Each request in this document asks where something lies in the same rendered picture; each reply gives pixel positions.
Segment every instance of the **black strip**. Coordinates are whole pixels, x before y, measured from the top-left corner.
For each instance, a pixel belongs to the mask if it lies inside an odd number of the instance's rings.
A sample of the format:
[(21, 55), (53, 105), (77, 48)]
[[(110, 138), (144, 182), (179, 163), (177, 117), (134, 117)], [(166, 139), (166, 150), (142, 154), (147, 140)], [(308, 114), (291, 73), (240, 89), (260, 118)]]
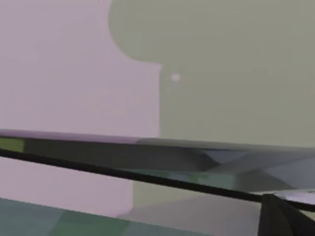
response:
[[(124, 179), (129, 179), (129, 180), (134, 180), (134, 181), (145, 182), (145, 183), (158, 184), (158, 185), (167, 186), (167, 187), (180, 188), (184, 190), (218, 195), (222, 197), (245, 200), (249, 202), (261, 203), (262, 201), (262, 197), (256, 194), (245, 193), (245, 192), (234, 191), (234, 190), (227, 190), (227, 189), (222, 189), (222, 188), (217, 188), (217, 187), (210, 187), (210, 186), (205, 186), (201, 184), (188, 183), (188, 182), (172, 180), (172, 179), (167, 179), (167, 178), (162, 178), (162, 177), (154, 177), (154, 176), (138, 174), (138, 173), (133, 173), (133, 172), (128, 172), (128, 171), (115, 170), (115, 169), (110, 169), (106, 167), (98, 167), (98, 166), (93, 166), (89, 164), (44, 157), (44, 156), (33, 155), (33, 154), (28, 154), (28, 153), (21, 153), (21, 152), (0, 149), (0, 156), (10, 158), (10, 159), (20, 160), (20, 161), (28, 161), (32, 163), (49, 165), (49, 166), (54, 166), (54, 167), (61, 167), (61, 168), (66, 168), (66, 169), (71, 169), (71, 170), (76, 170), (76, 171), (83, 171), (87, 173), (124, 178)], [(315, 205), (306, 204), (306, 203), (298, 203), (298, 202), (293, 202), (293, 201), (287, 201), (287, 202), (297, 209), (315, 212)]]

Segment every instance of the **dark triangular object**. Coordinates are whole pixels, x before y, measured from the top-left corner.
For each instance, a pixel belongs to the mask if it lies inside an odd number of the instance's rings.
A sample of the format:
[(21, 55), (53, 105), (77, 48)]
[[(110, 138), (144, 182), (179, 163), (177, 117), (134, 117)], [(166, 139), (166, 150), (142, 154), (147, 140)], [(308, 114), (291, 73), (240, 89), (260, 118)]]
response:
[(262, 196), (258, 236), (313, 235), (315, 221), (272, 194)]

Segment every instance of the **pink surface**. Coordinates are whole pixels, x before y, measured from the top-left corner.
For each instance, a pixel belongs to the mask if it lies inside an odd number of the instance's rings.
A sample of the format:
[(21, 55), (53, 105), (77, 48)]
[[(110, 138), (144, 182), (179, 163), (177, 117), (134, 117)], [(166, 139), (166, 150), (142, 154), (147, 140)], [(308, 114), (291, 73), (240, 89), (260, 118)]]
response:
[(158, 136), (159, 66), (120, 52), (109, 5), (0, 1), (0, 129)]
[(132, 181), (0, 157), (0, 197), (115, 217), (132, 210)]

